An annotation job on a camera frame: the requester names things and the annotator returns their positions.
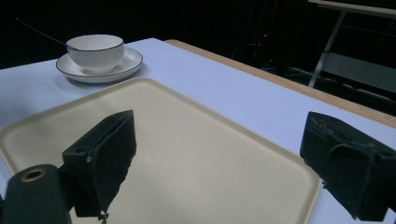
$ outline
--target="tray rim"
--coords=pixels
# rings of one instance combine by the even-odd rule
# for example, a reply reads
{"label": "tray rim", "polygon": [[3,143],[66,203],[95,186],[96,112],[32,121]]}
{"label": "tray rim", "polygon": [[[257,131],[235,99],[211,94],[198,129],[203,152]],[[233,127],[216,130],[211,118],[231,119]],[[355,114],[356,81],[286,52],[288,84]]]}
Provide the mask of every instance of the tray rim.
{"label": "tray rim", "polygon": [[[133,77],[131,79],[122,81],[120,83],[116,83],[115,85],[106,87],[100,91],[85,95],[85,96],[78,98],[76,100],[73,100],[73,101],[70,101],[70,102],[67,102],[67,103],[64,103],[61,105],[57,105],[53,108],[49,108],[49,109],[46,109],[39,113],[28,116],[26,118],[17,120],[15,122],[8,124],[3,129],[0,129],[0,156],[2,157],[2,159],[6,165],[6,168],[10,172],[11,176],[15,175],[18,172],[18,169],[15,167],[15,165],[12,162],[12,159],[8,155],[8,152],[5,150],[6,148],[4,147],[2,140],[5,139],[8,134],[11,134],[12,131],[17,130],[19,127],[23,126],[25,123],[31,122],[32,120],[44,118],[48,114],[50,114],[50,115],[56,114],[57,112],[62,111],[64,108],[74,106],[74,105],[79,105],[83,102],[89,101],[90,99],[94,99],[100,95],[105,95],[107,92],[112,92],[118,88],[127,87],[129,85],[134,85],[135,83],[140,83],[140,82],[144,82],[144,83],[148,83],[149,85],[152,85],[152,86],[160,87],[162,89],[162,91],[170,92],[171,94],[176,96],[176,98],[178,100],[181,100],[183,103],[193,104],[193,106],[198,107],[199,110],[204,110],[204,112],[209,113],[210,116],[212,116],[216,119],[220,119],[221,123],[227,123],[227,125],[231,124],[232,128],[236,129],[238,132],[243,131],[243,133],[248,133],[247,135],[249,137],[251,137],[252,139],[254,139],[255,141],[258,141],[258,140],[265,141],[275,147],[282,148],[283,149],[282,153],[285,153],[288,157],[294,157],[295,159],[301,160],[301,161],[303,160],[298,154],[280,146],[279,144],[269,140],[265,136],[262,136],[256,132],[250,130],[245,125],[240,124],[240,123],[220,114],[219,112],[213,110],[212,108],[210,108],[208,106],[205,106],[199,102],[192,100],[190,97],[180,93],[179,91],[173,90],[172,88],[160,83],[157,80],[154,80],[153,78]],[[304,223],[307,223],[309,218],[312,215],[313,208],[318,200],[318,194],[321,189],[321,180],[320,180],[319,176],[310,167],[308,167],[307,165],[304,164],[304,162],[303,162],[303,165],[306,166],[306,171],[310,174],[310,177],[317,180],[315,192],[312,194],[312,200],[309,200],[311,203],[309,204],[309,206],[307,206],[308,212],[306,213],[306,217],[304,219]]]}

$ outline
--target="bowl rim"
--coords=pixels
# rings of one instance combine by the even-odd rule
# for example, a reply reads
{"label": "bowl rim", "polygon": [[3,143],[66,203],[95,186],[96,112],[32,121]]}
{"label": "bowl rim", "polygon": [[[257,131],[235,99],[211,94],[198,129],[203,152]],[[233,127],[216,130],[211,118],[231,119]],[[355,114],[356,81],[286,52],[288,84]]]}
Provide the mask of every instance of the bowl rim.
{"label": "bowl rim", "polygon": [[116,35],[107,35],[107,36],[116,37],[116,38],[120,39],[121,42],[118,45],[116,45],[116,46],[113,46],[113,47],[110,47],[110,48],[105,48],[105,49],[76,49],[76,48],[72,47],[71,45],[67,44],[67,43],[69,43],[69,41],[72,41],[72,40],[78,39],[78,38],[82,38],[82,37],[87,37],[87,36],[93,36],[93,35],[80,35],[80,36],[76,36],[74,38],[71,38],[71,39],[67,40],[67,42],[66,42],[67,50],[83,51],[83,52],[94,52],[94,51],[102,51],[102,50],[114,49],[114,48],[117,48],[119,46],[124,45],[123,39],[121,37],[119,37],[119,36],[116,36]]}

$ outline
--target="white bowl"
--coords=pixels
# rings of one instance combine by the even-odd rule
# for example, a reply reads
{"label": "white bowl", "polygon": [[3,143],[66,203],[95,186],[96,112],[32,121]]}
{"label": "white bowl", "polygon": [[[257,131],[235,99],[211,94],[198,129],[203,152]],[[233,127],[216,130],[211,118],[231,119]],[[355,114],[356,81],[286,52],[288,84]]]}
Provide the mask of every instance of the white bowl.
{"label": "white bowl", "polygon": [[124,42],[114,35],[83,35],[66,45],[73,62],[94,74],[111,71],[124,55]]}

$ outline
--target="saucer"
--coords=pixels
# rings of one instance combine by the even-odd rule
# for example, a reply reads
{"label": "saucer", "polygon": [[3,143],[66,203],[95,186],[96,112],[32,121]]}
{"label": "saucer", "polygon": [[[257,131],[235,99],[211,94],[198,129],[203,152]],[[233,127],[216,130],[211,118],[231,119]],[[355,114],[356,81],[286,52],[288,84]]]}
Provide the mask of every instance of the saucer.
{"label": "saucer", "polygon": [[70,58],[69,54],[65,54],[56,61],[56,67],[64,73],[66,77],[80,82],[104,83],[116,81],[133,74],[143,62],[141,53],[134,49],[125,48],[122,61],[117,64],[113,70],[103,73],[94,74],[88,70],[76,65]]}

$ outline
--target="white tablecloth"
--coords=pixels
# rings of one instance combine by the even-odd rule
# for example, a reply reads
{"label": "white tablecloth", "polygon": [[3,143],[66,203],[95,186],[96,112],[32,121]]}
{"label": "white tablecloth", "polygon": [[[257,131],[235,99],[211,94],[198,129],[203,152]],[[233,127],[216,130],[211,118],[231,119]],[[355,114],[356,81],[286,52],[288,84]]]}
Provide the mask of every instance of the white tablecloth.
{"label": "white tablecloth", "polygon": [[[299,154],[309,111],[341,119],[396,148],[394,128],[158,39],[136,41],[126,44],[126,47],[138,50],[144,57],[142,67],[129,78],[153,78],[295,154]],[[55,63],[56,60],[52,60],[0,70],[0,129],[114,84],[87,84],[70,80],[57,70]],[[0,162],[0,171],[0,192],[4,195],[9,173],[3,162]],[[395,213],[389,210],[384,223],[393,223],[395,218]],[[353,220],[324,189],[318,196],[310,223],[360,222]]]}

